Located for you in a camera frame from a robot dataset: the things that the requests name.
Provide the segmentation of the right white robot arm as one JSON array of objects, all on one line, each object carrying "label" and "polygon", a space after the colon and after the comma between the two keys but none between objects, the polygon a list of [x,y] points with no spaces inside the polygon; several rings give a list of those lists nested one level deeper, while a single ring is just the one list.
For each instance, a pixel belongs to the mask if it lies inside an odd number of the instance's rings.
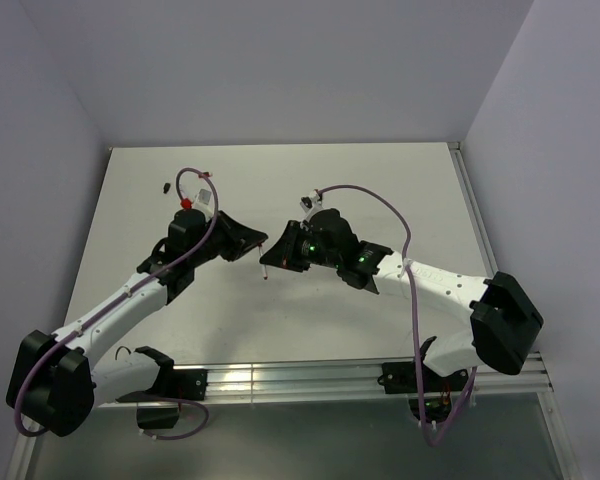
[{"label": "right white robot arm", "polygon": [[415,383],[437,388],[447,376],[486,365],[506,375],[521,372],[544,320],[518,280],[502,271],[491,278],[449,272],[405,259],[386,246],[359,239],[336,209],[291,220],[261,264],[297,273],[333,269],[348,286],[438,309],[462,331],[437,336],[413,365]]}]

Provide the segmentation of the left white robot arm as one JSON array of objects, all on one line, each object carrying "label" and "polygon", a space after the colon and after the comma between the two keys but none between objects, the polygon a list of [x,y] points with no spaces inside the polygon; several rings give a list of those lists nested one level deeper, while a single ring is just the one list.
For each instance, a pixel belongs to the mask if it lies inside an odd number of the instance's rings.
[{"label": "left white robot arm", "polygon": [[6,394],[17,430],[33,436],[23,423],[29,418],[40,434],[64,437],[102,404],[125,397],[173,400],[180,380],[175,362],[152,347],[136,348],[110,369],[97,364],[130,330],[187,289],[198,267],[216,258],[236,261],[267,238],[224,212],[207,217],[199,210],[178,211],[166,237],[111,297],[52,334],[35,330],[22,340]]}]

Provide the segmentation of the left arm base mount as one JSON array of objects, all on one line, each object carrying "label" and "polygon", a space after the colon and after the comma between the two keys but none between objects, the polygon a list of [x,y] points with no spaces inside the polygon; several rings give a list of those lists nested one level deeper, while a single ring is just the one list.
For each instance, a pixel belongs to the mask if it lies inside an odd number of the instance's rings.
[{"label": "left arm base mount", "polygon": [[[140,393],[138,403],[171,403],[171,407],[138,407],[136,423],[144,435],[157,440],[174,441],[191,437],[201,432],[210,419],[209,409],[202,404],[205,399],[208,380],[206,369],[175,369],[164,376],[155,386]],[[191,407],[201,414],[195,428],[180,434],[165,434],[161,430],[172,430],[183,418],[185,407]]]}]

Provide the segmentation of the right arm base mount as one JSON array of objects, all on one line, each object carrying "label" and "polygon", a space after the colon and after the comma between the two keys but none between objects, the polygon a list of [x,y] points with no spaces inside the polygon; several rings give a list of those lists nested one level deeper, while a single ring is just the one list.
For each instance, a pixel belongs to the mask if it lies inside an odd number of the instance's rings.
[{"label": "right arm base mount", "polygon": [[[387,395],[409,395],[409,408],[419,420],[418,388],[414,361],[385,362],[381,364],[381,375],[377,383]],[[426,366],[422,367],[424,412],[426,421],[445,421],[453,407],[452,395],[460,393],[469,380],[467,370],[441,377]]]}]

